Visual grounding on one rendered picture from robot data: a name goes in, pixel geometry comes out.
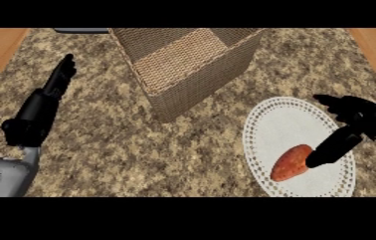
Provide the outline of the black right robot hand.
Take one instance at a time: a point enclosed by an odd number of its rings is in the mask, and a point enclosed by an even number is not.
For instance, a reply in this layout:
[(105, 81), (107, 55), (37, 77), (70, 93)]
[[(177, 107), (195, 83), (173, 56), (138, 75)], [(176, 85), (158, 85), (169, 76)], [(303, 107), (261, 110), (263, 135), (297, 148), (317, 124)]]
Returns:
[(353, 96), (335, 98), (329, 95), (314, 95), (317, 101), (328, 106), (328, 111), (337, 114), (337, 120), (345, 123), (323, 140), (306, 158), (306, 165), (314, 168), (335, 163), (363, 141), (362, 134), (376, 140), (376, 103)]

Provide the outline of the brown wicker basket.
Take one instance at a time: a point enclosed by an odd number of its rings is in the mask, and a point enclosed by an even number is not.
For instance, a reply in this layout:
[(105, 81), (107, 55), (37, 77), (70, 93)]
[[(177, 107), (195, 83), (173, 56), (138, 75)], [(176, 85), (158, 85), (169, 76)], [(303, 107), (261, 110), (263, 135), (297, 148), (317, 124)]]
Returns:
[(248, 69), (263, 28), (112, 28), (155, 114), (179, 117)]

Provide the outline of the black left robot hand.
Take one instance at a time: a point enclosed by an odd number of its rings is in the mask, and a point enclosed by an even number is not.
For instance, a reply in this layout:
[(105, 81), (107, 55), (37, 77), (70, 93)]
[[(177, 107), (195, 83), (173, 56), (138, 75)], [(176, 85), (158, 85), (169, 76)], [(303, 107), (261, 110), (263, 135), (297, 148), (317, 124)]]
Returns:
[(43, 88), (31, 93), (17, 116), (2, 123), (11, 146), (39, 147), (49, 135), (59, 102), (77, 74), (74, 55), (59, 62)]

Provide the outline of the white round lace placemat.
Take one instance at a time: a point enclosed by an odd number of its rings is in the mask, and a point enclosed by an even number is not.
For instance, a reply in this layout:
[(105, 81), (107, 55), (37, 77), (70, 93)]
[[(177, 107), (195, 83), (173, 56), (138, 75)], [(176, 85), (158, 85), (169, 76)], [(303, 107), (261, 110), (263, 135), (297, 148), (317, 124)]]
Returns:
[(251, 110), (242, 133), (250, 171), (270, 197), (351, 197), (356, 187), (354, 154), (309, 169), (291, 179), (270, 179), (275, 163), (300, 144), (316, 148), (338, 130), (326, 112), (306, 100), (275, 97)]

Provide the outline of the grey flat appliance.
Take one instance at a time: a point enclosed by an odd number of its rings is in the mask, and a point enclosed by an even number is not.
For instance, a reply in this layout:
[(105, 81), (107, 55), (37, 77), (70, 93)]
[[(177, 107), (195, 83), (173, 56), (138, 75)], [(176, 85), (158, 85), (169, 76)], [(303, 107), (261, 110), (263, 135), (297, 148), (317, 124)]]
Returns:
[(110, 34), (108, 28), (53, 28), (62, 34)]

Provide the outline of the orange sweet potato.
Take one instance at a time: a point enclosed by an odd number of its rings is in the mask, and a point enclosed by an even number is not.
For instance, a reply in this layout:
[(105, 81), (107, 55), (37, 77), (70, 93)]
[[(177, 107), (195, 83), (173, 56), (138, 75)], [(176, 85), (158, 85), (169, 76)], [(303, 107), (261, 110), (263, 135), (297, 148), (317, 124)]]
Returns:
[(285, 181), (309, 170), (306, 159), (312, 151), (307, 144), (300, 144), (285, 152), (272, 167), (270, 179), (273, 181)]

